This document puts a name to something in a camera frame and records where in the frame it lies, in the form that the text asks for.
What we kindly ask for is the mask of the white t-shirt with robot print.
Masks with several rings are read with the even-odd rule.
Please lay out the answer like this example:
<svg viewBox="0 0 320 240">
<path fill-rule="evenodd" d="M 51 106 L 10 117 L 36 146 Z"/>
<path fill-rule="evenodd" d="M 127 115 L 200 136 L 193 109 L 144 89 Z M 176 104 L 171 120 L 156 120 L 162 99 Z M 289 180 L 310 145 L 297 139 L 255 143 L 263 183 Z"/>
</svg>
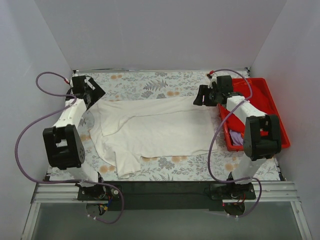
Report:
<svg viewBox="0 0 320 240">
<path fill-rule="evenodd" d="M 211 108 L 192 96 L 133 101 L 99 100 L 90 109 L 90 137 L 99 157 L 116 167 L 120 179 L 141 170 L 143 158 L 216 152 Z"/>
</svg>

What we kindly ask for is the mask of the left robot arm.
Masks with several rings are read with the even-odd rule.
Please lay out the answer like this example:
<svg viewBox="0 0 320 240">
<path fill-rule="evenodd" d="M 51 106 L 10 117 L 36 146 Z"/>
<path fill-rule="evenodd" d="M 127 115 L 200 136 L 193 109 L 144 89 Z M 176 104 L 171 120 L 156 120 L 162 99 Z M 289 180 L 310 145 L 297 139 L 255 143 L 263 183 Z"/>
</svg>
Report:
<svg viewBox="0 0 320 240">
<path fill-rule="evenodd" d="M 86 151 L 78 133 L 82 115 L 105 95 L 105 91 L 88 75 L 74 76 L 65 97 L 66 109 L 57 122 L 43 130 L 49 165 L 68 172 L 82 194 L 95 200 L 106 196 L 103 178 L 86 162 Z"/>
</svg>

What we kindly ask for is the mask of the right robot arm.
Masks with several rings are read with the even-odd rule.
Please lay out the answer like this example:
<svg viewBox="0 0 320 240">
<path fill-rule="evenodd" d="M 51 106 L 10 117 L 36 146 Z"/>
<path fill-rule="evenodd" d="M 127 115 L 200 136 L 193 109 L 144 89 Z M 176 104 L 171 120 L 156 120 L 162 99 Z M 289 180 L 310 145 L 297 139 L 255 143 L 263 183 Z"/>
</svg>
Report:
<svg viewBox="0 0 320 240">
<path fill-rule="evenodd" d="M 234 90 L 232 77 L 217 76 L 210 85 L 200 85 L 193 104 L 196 106 L 216 107 L 221 105 L 228 110 L 222 120 L 224 124 L 235 116 L 244 125 L 244 154 L 238 167 L 229 174 L 226 180 L 214 178 L 226 185 L 227 195 L 237 199 L 255 180 L 255 174 L 266 160 L 271 159 L 282 149 L 280 119 L 276 114 L 267 114 L 251 104 L 253 89 L 244 78 L 249 95 L 245 96 Z"/>
</svg>

